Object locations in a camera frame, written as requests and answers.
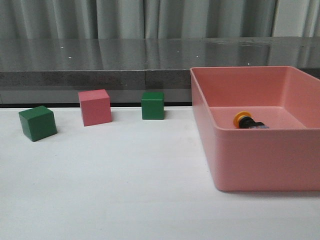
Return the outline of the green wooden cube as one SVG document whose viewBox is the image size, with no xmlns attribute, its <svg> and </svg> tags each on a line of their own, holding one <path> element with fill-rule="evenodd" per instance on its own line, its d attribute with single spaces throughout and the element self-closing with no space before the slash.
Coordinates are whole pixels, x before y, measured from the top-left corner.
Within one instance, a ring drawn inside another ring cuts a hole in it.
<svg viewBox="0 0 320 240">
<path fill-rule="evenodd" d="M 57 134 L 54 112 L 41 105 L 18 113 L 23 134 L 32 142 Z"/>
<path fill-rule="evenodd" d="M 163 92 L 144 92 L 141 98 L 143 120 L 163 120 L 164 112 Z"/>
</svg>

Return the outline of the pink wooden cube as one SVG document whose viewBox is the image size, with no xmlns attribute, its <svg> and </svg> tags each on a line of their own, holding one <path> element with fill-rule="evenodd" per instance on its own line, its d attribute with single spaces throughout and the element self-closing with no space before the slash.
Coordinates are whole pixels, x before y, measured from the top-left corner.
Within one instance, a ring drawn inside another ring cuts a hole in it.
<svg viewBox="0 0 320 240">
<path fill-rule="evenodd" d="M 110 96 L 105 89 L 81 91 L 78 99 L 85 127 L 112 121 Z"/>
</svg>

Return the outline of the left green wooden cube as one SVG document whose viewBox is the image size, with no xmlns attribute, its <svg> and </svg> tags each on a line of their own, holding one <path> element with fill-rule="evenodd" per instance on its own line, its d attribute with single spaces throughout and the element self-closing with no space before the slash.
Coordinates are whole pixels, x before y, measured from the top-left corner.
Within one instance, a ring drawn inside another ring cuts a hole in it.
<svg viewBox="0 0 320 240">
<path fill-rule="evenodd" d="M 54 112 L 41 105 L 18 113 L 23 134 L 32 142 L 57 134 Z"/>
</svg>

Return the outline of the grey stone counter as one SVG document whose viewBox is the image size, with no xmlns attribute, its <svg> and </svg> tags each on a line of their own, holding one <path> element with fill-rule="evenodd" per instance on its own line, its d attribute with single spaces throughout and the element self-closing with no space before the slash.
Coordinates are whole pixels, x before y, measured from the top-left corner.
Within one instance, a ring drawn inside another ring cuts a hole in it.
<svg viewBox="0 0 320 240">
<path fill-rule="evenodd" d="M 105 89 L 113 106 L 145 91 L 167 105 L 191 102 L 193 67 L 292 66 L 320 75 L 318 37 L 189 39 L 3 39 L 1 107 L 73 107 L 81 91 Z"/>
</svg>

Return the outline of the grey curtain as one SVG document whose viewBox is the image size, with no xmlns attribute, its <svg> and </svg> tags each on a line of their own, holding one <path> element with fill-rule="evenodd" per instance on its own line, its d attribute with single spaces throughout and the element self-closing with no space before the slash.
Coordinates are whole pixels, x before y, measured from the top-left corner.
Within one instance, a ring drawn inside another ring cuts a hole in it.
<svg viewBox="0 0 320 240">
<path fill-rule="evenodd" d="M 3 0 L 2 39 L 317 37 L 317 0 Z"/>
</svg>

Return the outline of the pink plastic bin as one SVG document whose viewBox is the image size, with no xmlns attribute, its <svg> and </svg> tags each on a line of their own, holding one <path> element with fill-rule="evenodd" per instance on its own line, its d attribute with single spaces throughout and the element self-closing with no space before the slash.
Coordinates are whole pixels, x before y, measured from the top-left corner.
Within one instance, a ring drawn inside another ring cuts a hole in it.
<svg viewBox="0 0 320 240">
<path fill-rule="evenodd" d="M 291 66 L 193 67 L 194 117 L 221 191 L 320 189 L 320 81 Z M 241 111 L 269 128 L 241 129 Z"/>
</svg>

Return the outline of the yellow push button switch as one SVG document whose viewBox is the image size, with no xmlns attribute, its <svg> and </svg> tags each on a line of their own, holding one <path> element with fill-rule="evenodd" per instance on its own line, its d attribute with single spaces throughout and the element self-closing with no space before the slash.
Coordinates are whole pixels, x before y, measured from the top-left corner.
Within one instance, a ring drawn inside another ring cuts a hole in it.
<svg viewBox="0 0 320 240">
<path fill-rule="evenodd" d="M 257 122 L 248 111 L 240 111 L 233 118 L 233 125 L 238 129 L 268 129 L 263 122 Z"/>
</svg>

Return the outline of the right green wooden cube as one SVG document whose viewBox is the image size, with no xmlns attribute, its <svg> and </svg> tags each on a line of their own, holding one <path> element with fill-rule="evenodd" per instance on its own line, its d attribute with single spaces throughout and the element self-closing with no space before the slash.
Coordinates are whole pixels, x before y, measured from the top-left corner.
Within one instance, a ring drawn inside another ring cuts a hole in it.
<svg viewBox="0 0 320 240">
<path fill-rule="evenodd" d="M 144 92 L 141 98 L 143 120 L 163 120 L 164 112 L 163 92 Z"/>
</svg>

